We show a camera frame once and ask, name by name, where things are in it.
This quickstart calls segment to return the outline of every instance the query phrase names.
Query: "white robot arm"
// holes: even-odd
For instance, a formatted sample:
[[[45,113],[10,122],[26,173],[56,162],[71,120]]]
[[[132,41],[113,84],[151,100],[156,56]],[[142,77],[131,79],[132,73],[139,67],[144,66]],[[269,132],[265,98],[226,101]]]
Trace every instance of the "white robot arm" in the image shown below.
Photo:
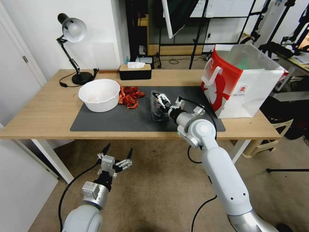
[[[235,165],[215,140],[214,125],[206,119],[200,119],[205,110],[197,106],[192,114],[187,113],[182,110],[184,102],[181,98],[171,105],[164,94],[154,93],[154,96],[161,105],[160,110],[178,125],[178,134],[192,147],[201,147],[202,165],[234,229],[238,232],[278,232],[253,210],[248,190]]]
[[[86,181],[82,187],[84,195],[83,202],[78,208],[72,210],[67,216],[62,232],[99,232],[102,224],[100,210],[105,207],[107,195],[111,190],[112,180],[117,173],[129,168],[132,165],[132,148],[126,159],[116,160],[112,156],[106,155],[110,144],[98,154],[97,163],[101,163],[99,178],[94,182]]]

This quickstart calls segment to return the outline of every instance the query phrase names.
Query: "tissue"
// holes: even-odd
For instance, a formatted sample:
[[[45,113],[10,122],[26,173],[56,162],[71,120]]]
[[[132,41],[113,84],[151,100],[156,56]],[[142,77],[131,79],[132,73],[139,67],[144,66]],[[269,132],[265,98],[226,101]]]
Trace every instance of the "tissue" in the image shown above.
[[[143,68],[145,63],[141,62],[128,62],[128,68]]]

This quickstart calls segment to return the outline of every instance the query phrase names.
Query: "red and white paper bag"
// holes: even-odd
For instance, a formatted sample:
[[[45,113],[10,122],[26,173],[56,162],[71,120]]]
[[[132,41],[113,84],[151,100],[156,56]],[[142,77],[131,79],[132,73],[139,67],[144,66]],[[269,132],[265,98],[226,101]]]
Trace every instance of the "red and white paper bag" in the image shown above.
[[[218,118],[253,117],[287,74],[252,45],[216,45],[201,88]]]

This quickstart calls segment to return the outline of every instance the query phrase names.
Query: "red chili pepper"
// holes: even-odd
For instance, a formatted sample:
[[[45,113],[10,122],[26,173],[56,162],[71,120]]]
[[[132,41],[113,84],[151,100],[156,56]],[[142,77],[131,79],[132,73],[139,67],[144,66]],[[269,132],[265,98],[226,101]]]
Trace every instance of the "red chili pepper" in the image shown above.
[[[127,108],[128,108],[128,109],[134,109],[134,108],[136,108],[137,106],[138,106],[138,102],[137,102],[137,103],[135,103],[135,105],[134,105],[134,106],[129,106],[129,107],[127,106]]]
[[[123,87],[120,84],[119,101],[120,105],[126,105],[129,109],[134,109],[138,106],[138,98],[145,96],[144,92],[140,92],[136,86]]]

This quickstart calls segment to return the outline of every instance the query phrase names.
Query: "white bowl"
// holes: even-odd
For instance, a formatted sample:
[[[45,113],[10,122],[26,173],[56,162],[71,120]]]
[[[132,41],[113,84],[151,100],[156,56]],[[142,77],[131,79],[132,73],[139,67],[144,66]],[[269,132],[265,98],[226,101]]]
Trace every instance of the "white bowl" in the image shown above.
[[[78,97],[89,110],[105,112],[114,108],[119,101],[120,85],[111,79],[98,79],[86,83],[78,92]]]

